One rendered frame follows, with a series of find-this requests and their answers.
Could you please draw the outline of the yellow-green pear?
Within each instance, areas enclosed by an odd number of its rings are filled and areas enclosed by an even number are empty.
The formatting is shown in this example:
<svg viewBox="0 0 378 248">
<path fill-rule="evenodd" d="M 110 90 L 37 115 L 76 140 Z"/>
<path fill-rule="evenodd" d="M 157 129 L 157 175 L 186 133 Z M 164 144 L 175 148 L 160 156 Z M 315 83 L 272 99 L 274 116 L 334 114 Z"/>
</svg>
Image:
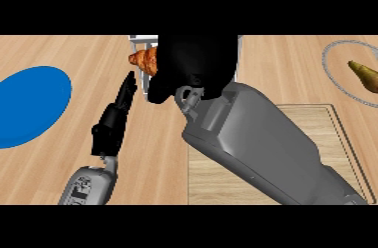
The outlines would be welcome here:
<svg viewBox="0 0 378 248">
<path fill-rule="evenodd" d="M 347 65 L 358 75 L 364 87 L 372 93 L 378 93 L 378 72 L 355 61 L 350 61 Z"/>
</svg>

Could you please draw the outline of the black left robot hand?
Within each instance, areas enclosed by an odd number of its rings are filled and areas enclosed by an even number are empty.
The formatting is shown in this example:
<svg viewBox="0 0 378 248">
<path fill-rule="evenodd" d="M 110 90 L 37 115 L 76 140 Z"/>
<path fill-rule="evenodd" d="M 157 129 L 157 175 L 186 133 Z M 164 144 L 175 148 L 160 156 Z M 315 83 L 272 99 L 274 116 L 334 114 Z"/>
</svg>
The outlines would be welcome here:
<svg viewBox="0 0 378 248">
<path fill-rule="evenodd" d="M 119 155 L 136 90 L 135 72 L 130 71 L 123 81 L 116 101 L 108 104 L 99 123 L 92 128 L 92 154 L 95 156 Z"/>
</svg>

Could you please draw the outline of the blue plate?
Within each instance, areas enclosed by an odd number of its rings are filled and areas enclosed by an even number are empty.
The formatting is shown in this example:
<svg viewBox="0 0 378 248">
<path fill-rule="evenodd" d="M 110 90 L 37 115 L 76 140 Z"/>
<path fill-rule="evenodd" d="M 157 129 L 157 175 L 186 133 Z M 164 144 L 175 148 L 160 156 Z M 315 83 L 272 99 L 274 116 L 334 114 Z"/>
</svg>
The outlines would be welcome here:
<svg viewBox="0 0 378 248">
<path fill-rule="evenodd" d="M 45 133 L 65 112 L 71 92 L 68 74 L 51 66 L 24 69 L 0 81 L 0 149 Z"/>
</svg>

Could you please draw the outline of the pale wooden cutting board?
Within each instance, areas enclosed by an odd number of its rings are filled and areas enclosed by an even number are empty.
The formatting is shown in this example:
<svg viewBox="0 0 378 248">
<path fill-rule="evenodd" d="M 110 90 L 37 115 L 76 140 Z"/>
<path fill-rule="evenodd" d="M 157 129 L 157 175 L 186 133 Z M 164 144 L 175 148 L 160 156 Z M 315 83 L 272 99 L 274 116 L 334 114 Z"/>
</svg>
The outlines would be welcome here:
<svg viewBox="0 0 378 248">
<path fill-rule="evenodd" d="M 341 120 L 331 104 L 285 104 L 279 109 L 313 140 L 321 161 L 331 166 L 365 201 L 375 205 L 372 190 Z M 191 205 L 278 205 L 231 171 L 192 147 L 188 147 Z"/>
</svg>

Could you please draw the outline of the brown croissant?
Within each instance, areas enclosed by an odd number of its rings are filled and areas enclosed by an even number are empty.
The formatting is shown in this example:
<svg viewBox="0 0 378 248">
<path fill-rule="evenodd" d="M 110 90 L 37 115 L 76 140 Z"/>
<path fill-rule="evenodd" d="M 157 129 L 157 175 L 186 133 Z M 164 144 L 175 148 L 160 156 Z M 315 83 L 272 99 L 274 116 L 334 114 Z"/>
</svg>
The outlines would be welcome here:
<svg viewBox="0 0 378 248">
<path fill-rule="evenodd" d="M 139 50 L 129 56 L 129 62 L 151 76 L 157 74 L 157 48 Z"/>
</svg>

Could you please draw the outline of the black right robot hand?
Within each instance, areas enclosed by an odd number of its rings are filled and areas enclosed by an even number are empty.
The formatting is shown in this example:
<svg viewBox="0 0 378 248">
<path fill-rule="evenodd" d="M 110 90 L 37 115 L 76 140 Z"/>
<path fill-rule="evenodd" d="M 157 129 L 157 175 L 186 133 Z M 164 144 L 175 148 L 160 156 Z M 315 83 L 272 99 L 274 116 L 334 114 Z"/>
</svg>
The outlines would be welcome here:
<svg viewBox="0 0 378 248">
<path fill-rule="evenodd" d="M 234 78 L 237 62 L 237 34 L 160 35 L 148 101 L 161 104 L 183 86 L 203 88 L 204 100 L 217 98 Z"/>
</svg>

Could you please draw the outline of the white tray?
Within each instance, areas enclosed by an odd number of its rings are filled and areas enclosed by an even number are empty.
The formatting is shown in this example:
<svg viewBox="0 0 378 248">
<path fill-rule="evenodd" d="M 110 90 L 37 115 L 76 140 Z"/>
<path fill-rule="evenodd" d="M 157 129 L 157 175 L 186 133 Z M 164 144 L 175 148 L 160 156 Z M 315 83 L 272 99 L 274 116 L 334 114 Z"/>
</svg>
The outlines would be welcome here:
<svg viewBox="0 0 378 248">
<path fill-rule="evenodd" d="M 158 48 L 158 36 L 160 35 L 152 35 L 152 36 L 132 36 L 130 37 L 130 42 L 133 44 L 133 53 L 135 54 L 139 50 L 147 50 L 152 47 Z M 148 75 L 141 68 L 138 67 L 139 72 L 141 72 L 141 84 L 144 88 L 144 94 L 148 96 L 148 89 L 150 89 L 150 82 L 151 78 L 154 76 Z"/>
</svg>

